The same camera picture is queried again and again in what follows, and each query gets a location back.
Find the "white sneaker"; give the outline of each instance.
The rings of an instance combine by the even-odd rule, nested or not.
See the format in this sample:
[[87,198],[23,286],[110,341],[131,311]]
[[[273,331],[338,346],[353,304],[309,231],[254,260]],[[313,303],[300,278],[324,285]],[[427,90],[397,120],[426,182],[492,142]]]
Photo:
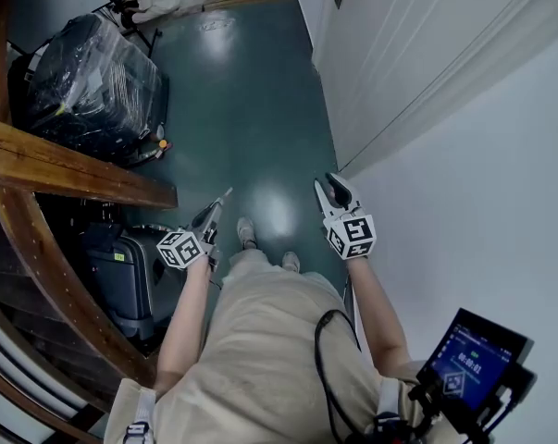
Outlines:
[[287,271],[292,271],[293,273],[299,273],[301,268],[301,263],[299,262],[299,257],[294,252],[286,252],[282,257],[282,267]]
[[240,217],[238,220],[238,237],[242,243],[242,247],[256,248],[256,236],[254,235],[254,224],[248,217]]

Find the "small display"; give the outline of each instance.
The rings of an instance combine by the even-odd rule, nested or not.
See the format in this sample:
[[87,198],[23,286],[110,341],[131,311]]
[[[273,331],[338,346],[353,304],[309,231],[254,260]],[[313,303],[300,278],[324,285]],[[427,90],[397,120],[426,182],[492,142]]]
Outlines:
[[511,357],[510,351],[458,324],[431,357],[430,367],[442,381],[443,395],[461,399],[476,410],[495,388]]

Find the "hand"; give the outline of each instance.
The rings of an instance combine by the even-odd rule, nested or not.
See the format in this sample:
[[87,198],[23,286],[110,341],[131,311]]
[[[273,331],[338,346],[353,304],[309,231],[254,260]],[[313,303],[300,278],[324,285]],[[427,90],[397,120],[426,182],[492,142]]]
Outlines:
[[188,277],[201,278],[208,283],[211,278],[211,266],[208,263],[208,255],[201,256],[193,264],[188,266]]

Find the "door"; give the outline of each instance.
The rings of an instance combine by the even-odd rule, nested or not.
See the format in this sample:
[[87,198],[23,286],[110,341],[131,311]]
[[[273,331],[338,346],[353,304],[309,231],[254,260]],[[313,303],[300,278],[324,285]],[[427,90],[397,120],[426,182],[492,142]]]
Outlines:
[[314,62],[339,168],[410,105],[512,0],[324,0]]

